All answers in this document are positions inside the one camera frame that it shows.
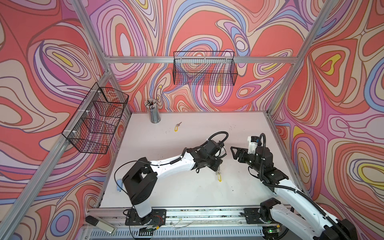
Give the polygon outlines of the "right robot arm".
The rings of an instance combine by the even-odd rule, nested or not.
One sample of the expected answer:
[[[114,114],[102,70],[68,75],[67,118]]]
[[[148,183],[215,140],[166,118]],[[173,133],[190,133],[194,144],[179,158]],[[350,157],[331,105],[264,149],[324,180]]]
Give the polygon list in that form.
[[[248,142],[248,148],[231,147],[231,152],[234,160],[256,171],[256,177],[274,194],[260,204],[255,214],[260,222],[282,224],[302,240],[358,239],[354,224],[326,211],[274,166],[264,133],[248,137]]]

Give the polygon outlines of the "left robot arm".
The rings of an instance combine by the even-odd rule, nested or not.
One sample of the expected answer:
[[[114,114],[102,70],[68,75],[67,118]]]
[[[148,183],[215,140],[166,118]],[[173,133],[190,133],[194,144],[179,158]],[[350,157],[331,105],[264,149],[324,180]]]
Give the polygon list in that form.
[[[123,176],[123,186],[120,189],[129,196],[138,217],[145,219],[153,214],[149,197],[157,180],[181,172],[195,170],[199,173],[202,168],[217,172],[227,155],[225,141],[228,137],[228,132],[220,131],[197,147],[184,148],[182,153],[175,157],[158,161],[149,161],[143,157],[132,161],[134,165]]]

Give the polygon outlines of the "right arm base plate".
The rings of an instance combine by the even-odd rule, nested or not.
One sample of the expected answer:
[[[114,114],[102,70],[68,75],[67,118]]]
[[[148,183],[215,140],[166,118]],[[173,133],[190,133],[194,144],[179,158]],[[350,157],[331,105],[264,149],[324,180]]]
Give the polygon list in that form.
[[[265,225],[277,225],[278,222],[274,220],[263,220],[260,214],[260,208],[244,208],[240,215],[246,219],[248,225],[251,224],[265,224]]]

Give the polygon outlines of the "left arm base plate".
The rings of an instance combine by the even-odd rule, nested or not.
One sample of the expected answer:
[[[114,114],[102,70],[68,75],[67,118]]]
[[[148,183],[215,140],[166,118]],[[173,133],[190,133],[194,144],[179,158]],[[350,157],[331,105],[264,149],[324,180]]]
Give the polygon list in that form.
[[[134,208],[125,209],[123,215],[126,217],[126,226],[154,226],[161,227],[166,223],[166,209],[152,209],[145,217],[140,217]]]

